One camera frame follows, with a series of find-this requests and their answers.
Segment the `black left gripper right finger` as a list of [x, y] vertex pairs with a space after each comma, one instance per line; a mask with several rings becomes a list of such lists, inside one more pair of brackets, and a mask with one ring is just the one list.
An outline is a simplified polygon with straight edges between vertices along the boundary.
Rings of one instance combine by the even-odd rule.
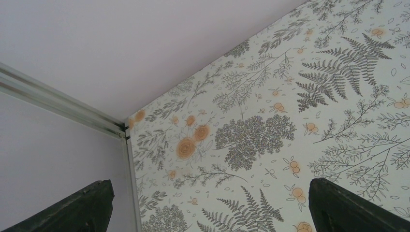
[[309, 210], [318, 232], [408, 232], [410, 222], [325, 179], [312, 179]]

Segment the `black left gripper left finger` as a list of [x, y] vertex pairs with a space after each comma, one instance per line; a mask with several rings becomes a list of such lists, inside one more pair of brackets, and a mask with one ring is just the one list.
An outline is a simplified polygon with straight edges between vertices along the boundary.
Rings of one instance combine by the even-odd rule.
[[105, 232], [113, 212], [114, 190], [110, 180], [80, 189], [5, 232]]

